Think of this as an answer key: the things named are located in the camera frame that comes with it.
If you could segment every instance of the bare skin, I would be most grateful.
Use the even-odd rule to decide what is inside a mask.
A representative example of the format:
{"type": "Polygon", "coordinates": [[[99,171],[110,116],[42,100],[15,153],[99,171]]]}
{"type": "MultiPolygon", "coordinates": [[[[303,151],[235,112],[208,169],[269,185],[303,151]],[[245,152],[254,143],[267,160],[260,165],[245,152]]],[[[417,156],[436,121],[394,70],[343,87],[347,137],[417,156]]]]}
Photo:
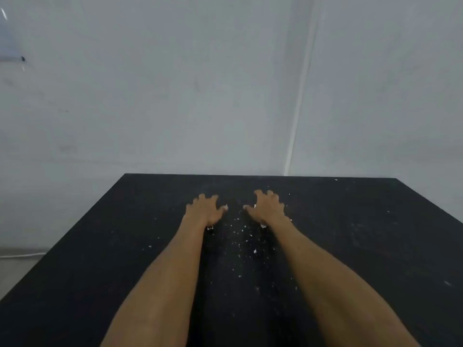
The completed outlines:
{"type": "Polygon", "coordinates": [[[228,210],[217,209],[217,198],[201,194],[187,205],[176,235],[120,306],[102,347],[186,345],[204,229],[228,210]]]}
{"type": "Polygon", "coordinates": [[[255,191],[254,221],[268,225],[281,244],[329,346],[417,347],[391,307],[360,276],[294,227],[270,190],[255,191]]]}

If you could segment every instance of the black tabletop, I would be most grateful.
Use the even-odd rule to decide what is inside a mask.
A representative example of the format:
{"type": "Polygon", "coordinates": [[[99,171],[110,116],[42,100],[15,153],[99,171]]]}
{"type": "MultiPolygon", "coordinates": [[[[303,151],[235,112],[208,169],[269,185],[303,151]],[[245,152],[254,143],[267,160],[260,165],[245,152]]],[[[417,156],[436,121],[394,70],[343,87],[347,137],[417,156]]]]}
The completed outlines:
{"type": "Polygon", "coordinates": [[[268,229],[242,211],[271,189],[298,229],[365,279],[422,346],[463,345],[463,224],[396,179],[124,175],[0,302],[2,346],[98,346],[174,236],[219,194],[204,235],[190,346],[323,346],[268,229]]]}

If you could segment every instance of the gray wall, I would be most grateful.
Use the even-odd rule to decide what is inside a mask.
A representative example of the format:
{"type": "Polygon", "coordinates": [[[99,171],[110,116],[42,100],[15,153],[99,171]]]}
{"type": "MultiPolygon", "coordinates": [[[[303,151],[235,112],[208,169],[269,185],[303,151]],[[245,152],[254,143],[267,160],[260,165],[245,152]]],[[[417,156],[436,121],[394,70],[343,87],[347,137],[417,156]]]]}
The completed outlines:
{"type": "Polygon", "coordinates": [[[53,245],[123,173],[281,174],[310,0],[1,6],[28,63],[0,63],[0,247],[53,245]]]}
{"type": "Polygon", "coordinates": [[[463,220],[463,0],[323,0],[292,175],[395,176],[463,220]]]}

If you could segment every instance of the forearm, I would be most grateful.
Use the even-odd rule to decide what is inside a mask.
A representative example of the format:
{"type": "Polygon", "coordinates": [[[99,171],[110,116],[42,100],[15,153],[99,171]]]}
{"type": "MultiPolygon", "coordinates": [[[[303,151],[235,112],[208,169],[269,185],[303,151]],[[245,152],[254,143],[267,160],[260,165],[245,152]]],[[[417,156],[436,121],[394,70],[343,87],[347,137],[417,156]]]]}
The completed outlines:
{"type": "Polygon", "coordinates": [[[285,216],[269,222],[331,346],[417,346],[390,306],[285,216]]]}
{"type": "Polygon", "coordinates": [[[204,227],[182,221],[122,303],[101,346],[185,346],[204,227]]]}

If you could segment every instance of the hand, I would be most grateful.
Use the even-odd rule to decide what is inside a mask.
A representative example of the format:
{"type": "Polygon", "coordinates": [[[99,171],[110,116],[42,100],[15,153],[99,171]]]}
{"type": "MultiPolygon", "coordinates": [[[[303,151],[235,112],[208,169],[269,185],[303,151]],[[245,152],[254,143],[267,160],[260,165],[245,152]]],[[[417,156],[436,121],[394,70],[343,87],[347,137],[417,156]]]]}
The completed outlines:
{"type": "Polygon", "coordinates": [[[243,207],[254,221],[263,225],[269,225],[272,219],[285,216],[285,205],[279,202],[276,193],[270,190],[267,191],[267,194],[264,194],[261,190],[255,190],[254,193],[258,197],[256,205],[251,207],[246,204],[243,207]]]}
{"type": "Polygon", "coordinates": [[[201,223],[201,226],[204,224],[204,227],[213,226],[222,218],[223,214],[228,211],[227,205],[217,209],[217,199],[217,195],[206,198],[204,193],[201,193],[199,198],[193,200],[193,204],[187,204],[187,211],[183,219],[198,221],[201,223]]]}

